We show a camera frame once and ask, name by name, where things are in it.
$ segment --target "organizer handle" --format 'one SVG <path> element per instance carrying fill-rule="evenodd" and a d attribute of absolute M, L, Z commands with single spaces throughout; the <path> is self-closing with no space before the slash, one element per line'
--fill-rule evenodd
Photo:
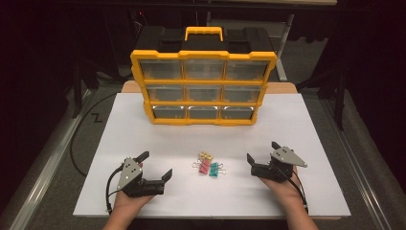
<path fill-rule="evenodd" d="M 185 32 L 185 40 L 188 40 L 189 35 L 219 35 L 220 40 L 223 41 L 223 32 L 221 27 L 187 27 Z"/>

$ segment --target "white board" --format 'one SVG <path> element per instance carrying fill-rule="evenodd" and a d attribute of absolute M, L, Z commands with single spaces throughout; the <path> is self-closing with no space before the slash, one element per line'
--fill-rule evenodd
<path fill-rule="evenodd" d="M 298 168 L 314 218 L 350 216 L 350 210 L 327 160 L 300 94 L 268 94 L 253 126 L 153 125 L 143 110 L 140 93 L 118 94 L 101 142 L 86 177 L 75 216 L 108 216 L 107 179 L 128 156 L 149 150 L 144 178 L 160 179 L 173 169 L 165 194 L 151 200 L 140 218 L 272 219 L 282 210 L 272 193 L 250 174 L 249 152 L 257 163 L 270 160 L 271 142 L 287 146 L 307 163 Z M 222 163 L 227 174 L 202 175 L 192 163 L 206 151 Z M 115 191 L 120 174 L 112 180 Z"/>

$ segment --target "teal binder clip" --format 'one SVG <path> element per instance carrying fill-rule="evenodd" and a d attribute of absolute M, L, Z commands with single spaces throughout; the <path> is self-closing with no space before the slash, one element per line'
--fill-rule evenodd
<path fill-rule="evenodd" d="M 217 177 L 218 173 L 226 174 L 227 172 L 222 168 L 223 164 L 218 164 L 217 162 L 210 164 L 209 176 Z"/>

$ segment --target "plastic drawer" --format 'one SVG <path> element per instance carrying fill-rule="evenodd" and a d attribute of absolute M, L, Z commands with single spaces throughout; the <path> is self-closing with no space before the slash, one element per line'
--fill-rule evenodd
<path fill-rule="evenodd" d="M 183 101 L 183 86 L 179 84 L 150 84 L 147 91 L 151 101 Z"/>
<path fill-rule="evenodd" d="M 219 102 L 221 85 L 186 85 L 186 99 L 195 102 Z"/>
<path fill-rule="evenodd" d="M 261 81 L 268 63 L 266 60 L 228 60 L 226 80 Z"/>
<path fill-rule="evenodd" d="M 220 59 L 186 59 L 183 62 L 186 79 L 221 80 L 224 61 Z"/>
<path fill-rule="evenodd" d="M 260 86 L 224 86 L 224 102 L 255 103 L 258 99 Z"/>
<path fill-rule="evenodd" d="M 155 105 L 152 107 L 152 111 L 155 118 L 171 118 L 171 119 L 185 118 L 184 106 Z"/>
<path fill-rule="evenodd" d="M 141 59 L 141 70 L 145 79 L 181 79 L 180 60 Z"/>
<path fill-rule="evenodd" d="M 254 107 L 246 106 L 224 106 L 221 108 L 222 119 L 244 119 L 249 120 L 253 116 Z"/>
<path fill-rule="evenodd" d="M 191 119 L 216 119 L 218 106 L 189 106 L 188 110 Z"/>

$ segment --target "hand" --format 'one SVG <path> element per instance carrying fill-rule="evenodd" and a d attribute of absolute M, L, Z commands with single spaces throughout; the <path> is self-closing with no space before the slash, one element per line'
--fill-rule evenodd
<path fill-rule="evenodd" d="M 128 197 L 122 191 L 117 192 L 113 212 L 103 229 L 126 229 L 137 217 L 141 208 L 154 197 L 155 195 L 149 195 L 134 198 Z"/>
<path fill-rule="evenodd" d="M 299 179 L 296 175 L 290 178 L 298 187 Z M 317 230 L 317 225 L 310 218 L 303 206 L 302 197 L 299 191 L 289 182 L 278 183 L 272 180 L 260 178 L 260 180 L 274 192 L 275 198 L 282 205 L 290 230 Z"/>
<path fill-rule="evenodd" d="M 297 173 L 296 166 L 293 167 L 293 171 Z M 292 205 L 303 206 L 302 198 L 299 195 L 299 192 L 293 187 L 289 181 L 284 181 L 282 183 L 275 182 L 269 179 L 260 178 L 260 180 L 271 190 L 273 191 L 275 198 L 282 205 L 284 209 Z M 293 175 L 291 180 L 300 187 L 299 179 L 296 175 Z"/>

